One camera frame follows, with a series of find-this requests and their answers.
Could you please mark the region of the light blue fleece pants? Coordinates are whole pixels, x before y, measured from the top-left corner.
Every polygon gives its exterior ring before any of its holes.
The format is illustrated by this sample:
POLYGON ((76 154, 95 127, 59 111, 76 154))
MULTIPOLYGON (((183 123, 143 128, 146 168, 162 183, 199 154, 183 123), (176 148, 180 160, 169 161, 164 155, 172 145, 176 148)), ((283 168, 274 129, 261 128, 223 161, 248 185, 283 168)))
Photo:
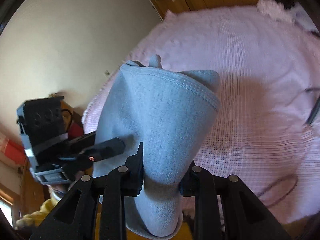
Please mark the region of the light blue fleece pants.
POLYGON ((164 70, 154 55, 148 66, 123 64, 101 112, 95 141, 119 138, 125 151, 93 165, 107 175, 143 146, 144 182, 125 198, 127 227, 149 239, 170 239, 183 216, 178 185, 213 127, 220 78, 213 70, 164 70))

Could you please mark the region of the red container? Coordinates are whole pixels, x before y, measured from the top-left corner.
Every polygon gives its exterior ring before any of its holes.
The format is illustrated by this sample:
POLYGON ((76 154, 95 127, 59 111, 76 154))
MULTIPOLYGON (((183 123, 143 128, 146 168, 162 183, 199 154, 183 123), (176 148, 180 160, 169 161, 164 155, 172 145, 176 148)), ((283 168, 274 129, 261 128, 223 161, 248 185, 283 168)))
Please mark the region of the red container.
POLYGON ((71 139, 80 137, 84 135, 84 129, 76 122, 72 122, 70 128, 68 129, 68 137, 71 139))

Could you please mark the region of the white red patterned curtain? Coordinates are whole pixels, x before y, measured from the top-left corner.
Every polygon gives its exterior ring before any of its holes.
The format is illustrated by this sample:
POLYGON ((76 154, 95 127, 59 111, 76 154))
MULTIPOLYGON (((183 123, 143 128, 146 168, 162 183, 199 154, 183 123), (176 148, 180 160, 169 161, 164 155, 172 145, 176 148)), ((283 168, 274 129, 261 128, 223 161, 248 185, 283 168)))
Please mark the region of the white red patterned curtain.
POLYGON ((11 168, 23 166, 26 160, 24 148, 0 133, 1 161, 11 168))

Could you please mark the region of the brown wooden cabinet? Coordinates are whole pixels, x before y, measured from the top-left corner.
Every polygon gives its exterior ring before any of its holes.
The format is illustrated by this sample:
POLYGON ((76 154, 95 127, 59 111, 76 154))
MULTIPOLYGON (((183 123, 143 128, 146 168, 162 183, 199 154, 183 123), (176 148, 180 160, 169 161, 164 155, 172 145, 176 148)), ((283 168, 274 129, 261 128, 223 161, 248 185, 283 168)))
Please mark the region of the brown wooden cabinet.
POLYGON ((23 169, 21 213, 37 211, 50 195, 48 187, 38 182, 31 168, 42 164, 41 152, 46 147, 68 138, 74 111, 63 96, 26 100, 16 111, 20 138, 27 157, 23 169))

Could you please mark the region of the yellow fluffy cloth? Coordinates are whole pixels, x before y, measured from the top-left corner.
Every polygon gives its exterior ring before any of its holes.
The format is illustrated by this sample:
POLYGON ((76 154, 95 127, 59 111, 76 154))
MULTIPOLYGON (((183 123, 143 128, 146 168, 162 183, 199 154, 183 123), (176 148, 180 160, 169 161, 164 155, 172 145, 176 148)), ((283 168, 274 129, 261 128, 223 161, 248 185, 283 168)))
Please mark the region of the yellow fluffy cloth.
POLYGON ((39 211, 24 215, 21 219, 17 220, 15 229, 22 230, 33 226, 38 227, 58 202, 55 198, 46 200, 40 206, 39 211))

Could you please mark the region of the pink checkered bed sheet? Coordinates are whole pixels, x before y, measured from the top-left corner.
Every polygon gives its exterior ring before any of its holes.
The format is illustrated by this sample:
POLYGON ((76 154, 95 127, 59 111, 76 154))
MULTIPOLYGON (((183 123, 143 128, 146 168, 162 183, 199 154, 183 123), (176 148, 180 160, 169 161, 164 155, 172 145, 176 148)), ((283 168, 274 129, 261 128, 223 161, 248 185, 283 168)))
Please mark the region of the pink checkered bed sheet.
MULTIPOLYGON (((305 122, 319 85, 319 39, 254 6, 167 13, 126 61, 164 70, 213 70, 219 110, 193 161, 211 174, 236 174, 282 224, 319 211, 319 124, 305 122)), ((119 68, 84 112, 97 132, 119 68)))

